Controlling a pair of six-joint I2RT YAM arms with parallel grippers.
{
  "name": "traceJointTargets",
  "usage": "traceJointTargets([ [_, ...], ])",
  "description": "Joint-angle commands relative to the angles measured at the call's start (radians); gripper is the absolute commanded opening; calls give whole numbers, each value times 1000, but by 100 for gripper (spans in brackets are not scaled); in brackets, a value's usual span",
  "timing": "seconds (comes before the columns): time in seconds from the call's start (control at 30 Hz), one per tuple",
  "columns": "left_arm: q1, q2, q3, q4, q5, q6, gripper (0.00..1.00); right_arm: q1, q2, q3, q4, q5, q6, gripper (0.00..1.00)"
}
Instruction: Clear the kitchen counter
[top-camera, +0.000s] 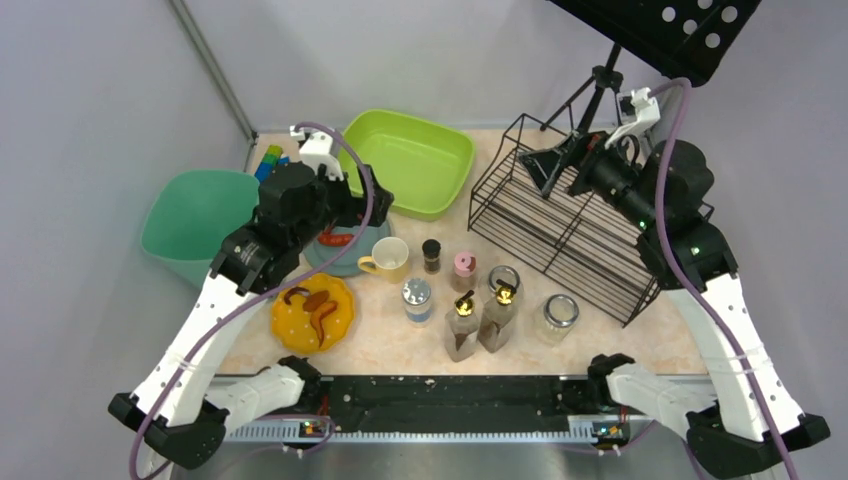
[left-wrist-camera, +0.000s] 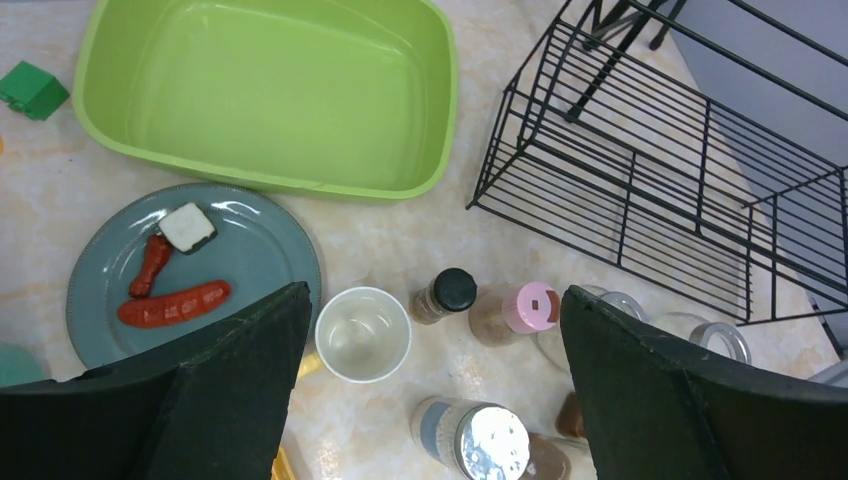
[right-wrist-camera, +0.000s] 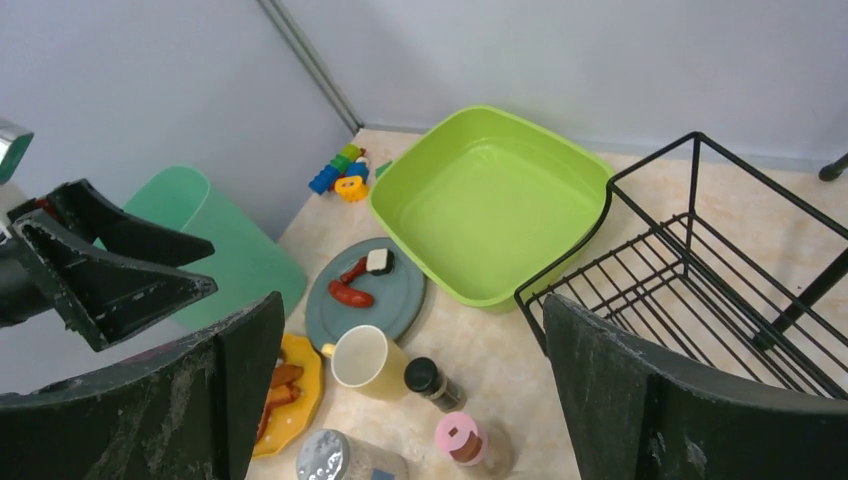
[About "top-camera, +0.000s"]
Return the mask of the silver lid blue label jar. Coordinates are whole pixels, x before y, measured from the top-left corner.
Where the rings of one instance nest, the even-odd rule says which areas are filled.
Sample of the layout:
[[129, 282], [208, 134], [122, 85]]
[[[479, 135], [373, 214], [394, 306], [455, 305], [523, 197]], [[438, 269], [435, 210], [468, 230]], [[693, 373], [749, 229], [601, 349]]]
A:
[[401, 297], [407, 319], [417, 327], [424, 327], [433, 311], [430, 284], [423, 278], [410, 278], [401, 289]]

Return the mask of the glass jar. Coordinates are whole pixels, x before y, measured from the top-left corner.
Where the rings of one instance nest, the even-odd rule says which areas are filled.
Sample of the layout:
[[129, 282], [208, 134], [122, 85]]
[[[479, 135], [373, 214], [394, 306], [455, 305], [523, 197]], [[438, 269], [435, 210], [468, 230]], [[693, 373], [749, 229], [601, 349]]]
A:
[[484, 287], [492, 294], [506, 283], [514, 287], [515, 297], [523, 296], [524, 282], [519, 272], [509, 265], [496, 265], [483, 278]]
[[532, 330], [543, 343], [557, 345], [573, 330], [579, 316], [579, 306], [571, 296], [551, 295], [537, 309]]

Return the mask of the gold top oil bottle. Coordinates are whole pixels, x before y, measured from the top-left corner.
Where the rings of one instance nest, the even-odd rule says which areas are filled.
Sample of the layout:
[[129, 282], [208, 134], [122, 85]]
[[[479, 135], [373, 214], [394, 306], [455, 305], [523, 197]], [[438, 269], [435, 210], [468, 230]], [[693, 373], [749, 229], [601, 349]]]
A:
[[471, 357], [476, 349], [480, 319], [476, 313], [473, 290], [457, 298], [445, 315], [443, 344], [453, 362]]
[[486, 302], [481, 314], [479, 343], [489, 352], [500, 350], [511, 338], [516, 315], [517, 288], [504, 280], [496, 281], [494, 297]]

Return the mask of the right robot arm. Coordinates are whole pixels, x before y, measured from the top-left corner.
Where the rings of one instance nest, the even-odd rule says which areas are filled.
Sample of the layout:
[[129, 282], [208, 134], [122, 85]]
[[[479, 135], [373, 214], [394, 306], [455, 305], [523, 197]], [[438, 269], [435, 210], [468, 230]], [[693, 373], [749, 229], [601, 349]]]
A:
[[738, 263], [702, 212], [714, 177], [699, 148], [663, 141], [638, 164], [609, 134], [597, 132], [516, 159], [543, 193], [573, 169], [569, 195], [592, 193], [638, 229], [639, 257], [683, 313], [714, 388], [700, 394], [626, 355], [598, 355], [588, 369], [596, 403], [652, 417], [718, 479], [789, 464], [792, 452], [830, 436], [826, 420], [803, 411], [785, 391], [750, 318]]

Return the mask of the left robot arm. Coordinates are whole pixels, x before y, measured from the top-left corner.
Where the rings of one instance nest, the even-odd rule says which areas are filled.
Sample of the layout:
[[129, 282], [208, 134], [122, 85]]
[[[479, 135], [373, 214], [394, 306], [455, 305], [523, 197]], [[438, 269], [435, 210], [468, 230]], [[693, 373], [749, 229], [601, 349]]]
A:
[[248, 320], [277, 293], [302, 281], [304, 248], [330, 226], [363, 233], [387, 217], [393, 202], [367, 164], [363, 189], [300, 162], [275, 168], [258, 188], [251, 217], [221, 243], [200, 296], [149, 376], [118, 393], [109, 413], [167, 465], [194, 470], [227, 434], [278, 409], [297, 405], [317, 388], [318, 371], [294, 356], [280, 359], [223, 389], [212, 380]]

